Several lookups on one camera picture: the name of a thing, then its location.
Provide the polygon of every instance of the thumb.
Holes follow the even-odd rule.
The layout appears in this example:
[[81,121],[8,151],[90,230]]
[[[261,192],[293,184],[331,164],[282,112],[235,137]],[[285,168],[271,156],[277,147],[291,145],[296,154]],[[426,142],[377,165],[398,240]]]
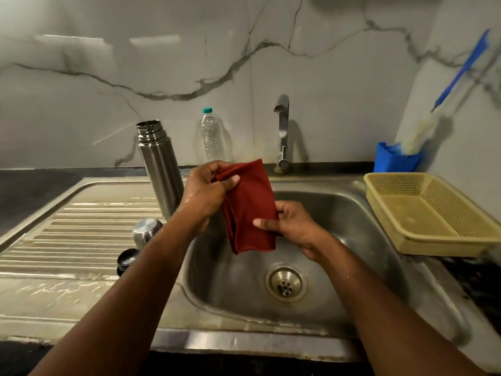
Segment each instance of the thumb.
[[252,224],[265,231],[281,232],[281,222],[279,220],[254,219]]
[[225,180],[221,181],[220,183],[222,184],[224,191],[228,192],[236,186],[238,181],[240,181],[240,176],[235,174],[233,177],[225,179]]

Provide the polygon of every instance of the flask mouth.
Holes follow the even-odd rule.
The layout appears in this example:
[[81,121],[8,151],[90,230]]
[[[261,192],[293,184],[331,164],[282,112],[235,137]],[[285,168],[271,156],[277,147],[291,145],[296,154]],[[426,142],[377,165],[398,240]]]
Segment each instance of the flask mouth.
[[167,139],[160,120],[148,120],[136,124],[140,144],[156,144]]

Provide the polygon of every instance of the left hand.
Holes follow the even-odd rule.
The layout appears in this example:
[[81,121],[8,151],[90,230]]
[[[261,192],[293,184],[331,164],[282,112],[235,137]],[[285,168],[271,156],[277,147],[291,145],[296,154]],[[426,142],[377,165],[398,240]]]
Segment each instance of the left hand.
[[224,181],[210,183],[214,175],[228,165],[230,163],[223,161],[200,165],[191,170],[186,181],[179,210],[189,208],[197,214],[201,224],[199,232],[207,228],[209,218],[221,206],[226,192],[233,189],[240,180],[239,175],[234,175]]

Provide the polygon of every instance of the person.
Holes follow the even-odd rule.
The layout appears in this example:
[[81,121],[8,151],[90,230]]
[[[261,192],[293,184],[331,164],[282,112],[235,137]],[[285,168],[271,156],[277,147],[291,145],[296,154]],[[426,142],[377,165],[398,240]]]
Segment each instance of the person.
[[[188,245],[207,227],[225,194],[238,184],[238,175],[210,183],[227,165],[214,161],[191,171],[177,211],[31,376],[138,373]],[[256,219],[253,224],[281,233],[323,267],[353,316],[376,375],[486,374],[400,301],[354,253],[318,226],[300,203],[277,201],[276,205],[279,220]]]

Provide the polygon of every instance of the folded cloth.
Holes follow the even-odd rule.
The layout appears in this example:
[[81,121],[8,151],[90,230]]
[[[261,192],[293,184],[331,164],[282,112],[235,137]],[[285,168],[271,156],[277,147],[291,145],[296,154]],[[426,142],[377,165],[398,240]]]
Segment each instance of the folded cloth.
[[254,227],[256,218],[278,219],[275,197],[263,161],[236,163],[216,174],[213,181],[222,181],[238,174],[240,182],[226,193],[222,213],[231,250],[235,254],[254,249],[269,252],[275,249],[275,235]]

